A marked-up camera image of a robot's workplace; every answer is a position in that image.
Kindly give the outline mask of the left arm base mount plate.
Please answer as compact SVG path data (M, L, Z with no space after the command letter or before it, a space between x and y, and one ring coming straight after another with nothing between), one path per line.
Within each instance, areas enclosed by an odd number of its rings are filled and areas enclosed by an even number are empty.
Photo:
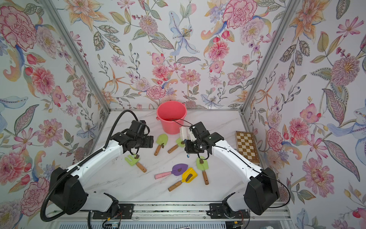
M119 203L118 206L114 204L106 212L94 212L92 219L112 219L117 215L117 219L131 219L133 209L134 204Z

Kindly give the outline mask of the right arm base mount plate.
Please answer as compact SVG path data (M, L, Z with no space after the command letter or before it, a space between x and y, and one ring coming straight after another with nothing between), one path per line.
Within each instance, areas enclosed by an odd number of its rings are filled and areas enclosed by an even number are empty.
M245 210L233 211L223 203L210 203L206 214L211 219L248 219L249 212Z

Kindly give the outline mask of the white blue brush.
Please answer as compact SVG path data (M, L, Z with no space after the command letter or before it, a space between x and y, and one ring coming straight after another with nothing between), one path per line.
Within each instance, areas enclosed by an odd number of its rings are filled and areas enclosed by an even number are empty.
M180 127L180 138L186 146L187 141L191 140L189 127Z

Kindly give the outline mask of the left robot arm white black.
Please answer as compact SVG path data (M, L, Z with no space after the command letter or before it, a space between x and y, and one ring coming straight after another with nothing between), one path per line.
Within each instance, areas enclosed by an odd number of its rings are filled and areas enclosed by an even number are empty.
M115 133L118 121L125 113L122 111L114 122L105 145L88 157L67 169L56 169L51 174L50 186L41 209L40 218L44 222L53 221L65 214L72 215L79 211L103 212L110 217L121 213L119 201L108 193L88 194L84 185L97 172L113 159L133 149L153 147L153 136L144 120L133 114L133 121L128 129Z

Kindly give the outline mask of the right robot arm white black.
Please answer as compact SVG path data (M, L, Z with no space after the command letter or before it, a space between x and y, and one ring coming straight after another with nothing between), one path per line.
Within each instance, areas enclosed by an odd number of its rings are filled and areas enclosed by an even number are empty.
M220 209L227 217L246 210L255 215L262 215L280 198L279 185L272 169L263 169L239 154L223 136L217 132L210 133L202 122L180 128L180 137L185 143L187 154L200 155L207 153L225 162L242 178L245 188L233 192L222 200Z

